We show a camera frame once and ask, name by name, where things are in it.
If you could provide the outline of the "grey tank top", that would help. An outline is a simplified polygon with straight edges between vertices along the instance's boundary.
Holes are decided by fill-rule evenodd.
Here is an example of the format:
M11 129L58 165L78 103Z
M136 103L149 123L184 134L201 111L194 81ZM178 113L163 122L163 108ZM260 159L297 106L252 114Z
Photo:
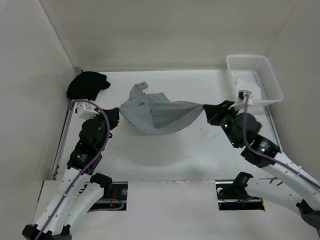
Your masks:
M119 109L120 114L147 135L176 133L191 125L203 112L202 104L170 101L163 92L144 92L146 82L135 84L129 98Z

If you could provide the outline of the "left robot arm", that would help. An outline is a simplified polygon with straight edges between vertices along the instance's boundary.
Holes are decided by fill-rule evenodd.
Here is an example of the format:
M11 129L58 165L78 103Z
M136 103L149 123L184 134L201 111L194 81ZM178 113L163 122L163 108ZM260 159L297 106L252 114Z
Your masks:
M97 110L79 132L79 141L70 154L60 186L39 219L27 224L27 240L70 240L81 218L99 199L112 195L112 178L96 173L111 130L120 120L119 109Z

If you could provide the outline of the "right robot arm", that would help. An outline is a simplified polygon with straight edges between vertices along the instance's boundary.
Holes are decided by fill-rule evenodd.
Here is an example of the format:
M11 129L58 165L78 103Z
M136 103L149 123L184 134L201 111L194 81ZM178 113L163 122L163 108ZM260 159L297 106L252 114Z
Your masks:
M296 213L309 226L320 228L320 183L271 140L260 135L261 123L250 113L234 108L225 100L218 105L205 104L207 122L219 126L232 146L242 149L241 156L250 164L273 175L283 183L280 188L247 172L240 172L228 187L218 188L217 196L233 209L240 209L252 199L260 198Z

